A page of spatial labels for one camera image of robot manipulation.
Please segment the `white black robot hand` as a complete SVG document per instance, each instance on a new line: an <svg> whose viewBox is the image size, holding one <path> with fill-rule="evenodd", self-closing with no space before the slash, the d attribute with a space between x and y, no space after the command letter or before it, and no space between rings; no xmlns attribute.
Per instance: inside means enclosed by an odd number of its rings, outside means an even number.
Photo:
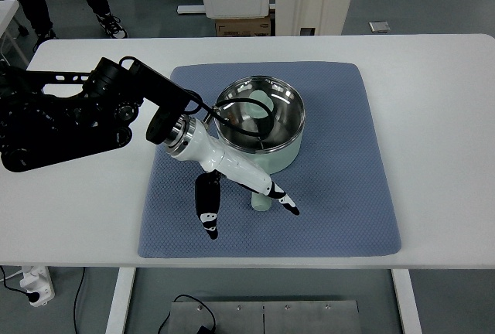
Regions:
<svg viewBox="0 0 495 334"><path fill-rule="evenodd" d="M196 215L210 239L218 237L220 180L225 177L253 193L278 200L294 215L299 209L286 191L258 164L210 136L202 122L182 116L165 139L167 153L179 161L198 162L195 181Z"/></svg>

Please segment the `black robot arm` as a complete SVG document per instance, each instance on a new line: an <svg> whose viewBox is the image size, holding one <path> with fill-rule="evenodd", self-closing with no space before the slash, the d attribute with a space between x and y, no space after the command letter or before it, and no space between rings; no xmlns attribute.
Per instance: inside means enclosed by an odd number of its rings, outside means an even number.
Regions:
<svg viewBox="0 0 495 334"><path fill-rule="evenodd" d="M28 71L1 65L1 160L25 172L107 152L131 141L144 100L158 110L146 132L159 145L202 98L130 57L124 68L101 58L89 73Z"/></svg>

